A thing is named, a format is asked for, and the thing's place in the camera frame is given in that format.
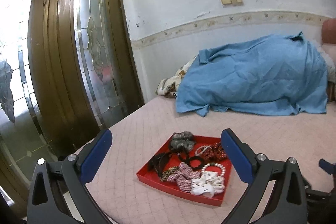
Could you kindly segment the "white dotted scrunchie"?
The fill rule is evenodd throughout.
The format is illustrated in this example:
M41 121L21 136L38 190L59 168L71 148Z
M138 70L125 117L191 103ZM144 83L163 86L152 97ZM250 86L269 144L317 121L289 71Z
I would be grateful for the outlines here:
M191 180L190 193L194 196L213 198L215 195L224 192L224 181L224 177L218 175L217 172L202 172L200 178L193 178Z

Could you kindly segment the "red shallow tray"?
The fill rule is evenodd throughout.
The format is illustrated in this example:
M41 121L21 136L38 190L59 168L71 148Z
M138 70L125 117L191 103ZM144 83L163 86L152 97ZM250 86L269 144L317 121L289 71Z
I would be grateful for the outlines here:
M140 182L189 201L220 206L232 164L221 140L174 133L137 172Z

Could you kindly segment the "black fuzzy scrunchie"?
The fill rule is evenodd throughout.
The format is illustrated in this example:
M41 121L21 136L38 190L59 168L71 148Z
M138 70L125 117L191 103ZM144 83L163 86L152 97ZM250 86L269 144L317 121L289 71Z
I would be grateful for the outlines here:
M205 160L200 156L183 158L181 155L178 155L178 159L191 167L193 171L201 170L205 166Z

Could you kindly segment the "beige wall switch plate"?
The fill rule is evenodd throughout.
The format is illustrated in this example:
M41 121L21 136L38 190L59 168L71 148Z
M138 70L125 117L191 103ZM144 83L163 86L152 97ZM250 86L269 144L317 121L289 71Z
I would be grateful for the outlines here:
M236 7L244 5L243 0L220 0L223 7Z

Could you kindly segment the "blue cloth blanket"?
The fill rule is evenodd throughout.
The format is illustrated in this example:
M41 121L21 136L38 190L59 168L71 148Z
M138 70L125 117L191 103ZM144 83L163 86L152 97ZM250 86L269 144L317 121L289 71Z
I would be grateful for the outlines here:
M179 85L176 111L323 114L327 77L325 59L303 34L226 44L199 51Z

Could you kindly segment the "patterned cream blanket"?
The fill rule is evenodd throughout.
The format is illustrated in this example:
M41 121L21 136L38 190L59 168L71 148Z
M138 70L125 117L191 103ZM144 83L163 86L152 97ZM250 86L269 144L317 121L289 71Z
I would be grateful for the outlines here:
M177 92L179 85L181 84L183 78L185 77L189 67L193 64L196 56L191 59L188 63L180 67L174 76L165 78L161 80L157 86L155 94L158 96L163 96L166 98L177 98Z

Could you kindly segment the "rhinestone butterfly hair clip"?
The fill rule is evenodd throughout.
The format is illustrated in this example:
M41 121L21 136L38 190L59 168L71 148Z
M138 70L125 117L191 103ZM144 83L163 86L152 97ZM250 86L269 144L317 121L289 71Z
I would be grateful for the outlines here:
M154 155L148 163L148 170L155 170L158 177L161 178L163 170L172 157L171 152L163 152Z

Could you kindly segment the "salmon pink cushion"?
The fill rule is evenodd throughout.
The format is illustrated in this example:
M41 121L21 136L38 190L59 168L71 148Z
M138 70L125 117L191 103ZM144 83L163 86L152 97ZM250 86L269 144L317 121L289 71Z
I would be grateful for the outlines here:
M336 44L336 19L327 19L322 24L321 29L322 42L327 44Z

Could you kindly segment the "pink quilted mattress cover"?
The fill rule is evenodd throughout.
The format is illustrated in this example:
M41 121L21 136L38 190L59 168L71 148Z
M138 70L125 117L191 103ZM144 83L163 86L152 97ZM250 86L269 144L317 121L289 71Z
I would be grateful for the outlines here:
M335 104L321 114L178 114L157 97L111 128L112 146L87 188L117 223L221 223L248 184L229 158L229 130L268 162L294 161L310 190L335 188Z

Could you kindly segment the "brown glass panel door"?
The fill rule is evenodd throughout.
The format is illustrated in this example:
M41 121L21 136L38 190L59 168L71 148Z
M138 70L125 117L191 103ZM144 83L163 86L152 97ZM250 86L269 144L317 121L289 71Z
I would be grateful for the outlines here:
M23 222L38 159L142 105L123 0L1 0L1 222Z

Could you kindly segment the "leopard print hair clip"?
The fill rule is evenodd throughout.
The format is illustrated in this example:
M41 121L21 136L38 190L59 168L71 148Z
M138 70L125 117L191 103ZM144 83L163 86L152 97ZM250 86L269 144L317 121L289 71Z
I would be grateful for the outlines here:
M179 166L170 167L162 173L161 181L175 182L181 175Z

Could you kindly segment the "grey sheer scrunchie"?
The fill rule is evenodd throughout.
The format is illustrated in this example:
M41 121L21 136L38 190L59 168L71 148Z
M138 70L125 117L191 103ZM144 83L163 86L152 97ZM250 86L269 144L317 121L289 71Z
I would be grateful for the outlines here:
M186 150L190 152L195 145L194 136L189 131L175 132L171 137L169 148L175 151Z

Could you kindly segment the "striped beige pillow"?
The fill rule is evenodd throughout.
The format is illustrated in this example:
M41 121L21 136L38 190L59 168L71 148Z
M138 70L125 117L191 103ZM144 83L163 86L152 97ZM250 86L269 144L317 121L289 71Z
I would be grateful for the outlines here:
M327 65L327 101L335 101L335 44L322 43L321 53Z

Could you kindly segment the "red polka dot scrunchie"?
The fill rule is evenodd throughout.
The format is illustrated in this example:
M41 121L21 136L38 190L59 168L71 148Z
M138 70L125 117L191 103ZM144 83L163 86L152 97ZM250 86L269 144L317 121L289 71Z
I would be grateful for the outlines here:
M217 162L226 159L227 154L224 151L221 142L217 142L207 147L201 154L201 157L208 162Z

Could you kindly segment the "red white checked scrunchie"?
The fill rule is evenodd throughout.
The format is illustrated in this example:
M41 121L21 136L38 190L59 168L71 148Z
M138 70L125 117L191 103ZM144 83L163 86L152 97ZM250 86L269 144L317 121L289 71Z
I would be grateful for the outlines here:
M179 164L179 169L181 175L179 176L179 178L177 178L175 183L177 184L179 190L189 193L192 190L193 179L199 179L201 176L201 172L198 170L193 171L192 168L184 162L181 162Z

